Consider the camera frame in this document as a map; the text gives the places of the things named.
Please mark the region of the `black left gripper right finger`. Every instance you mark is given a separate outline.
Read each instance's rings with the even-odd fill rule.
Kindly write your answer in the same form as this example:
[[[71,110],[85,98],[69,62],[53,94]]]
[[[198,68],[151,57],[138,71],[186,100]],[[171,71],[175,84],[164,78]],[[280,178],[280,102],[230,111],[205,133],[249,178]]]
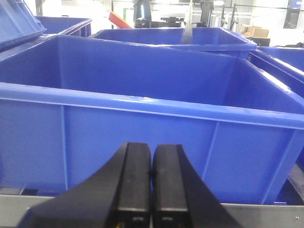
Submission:
[[[152,173],[153,227],[241,227],[197,174],[181,144],[159,144]]]

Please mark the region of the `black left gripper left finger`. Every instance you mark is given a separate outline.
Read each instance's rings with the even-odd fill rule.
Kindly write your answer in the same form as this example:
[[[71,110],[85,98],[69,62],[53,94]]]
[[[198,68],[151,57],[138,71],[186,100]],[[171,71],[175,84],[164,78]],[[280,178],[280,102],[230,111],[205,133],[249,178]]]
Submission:
[[[125,142],[97,172],[72,189],[30,207],[19,228],[148,228],[151,152]]]

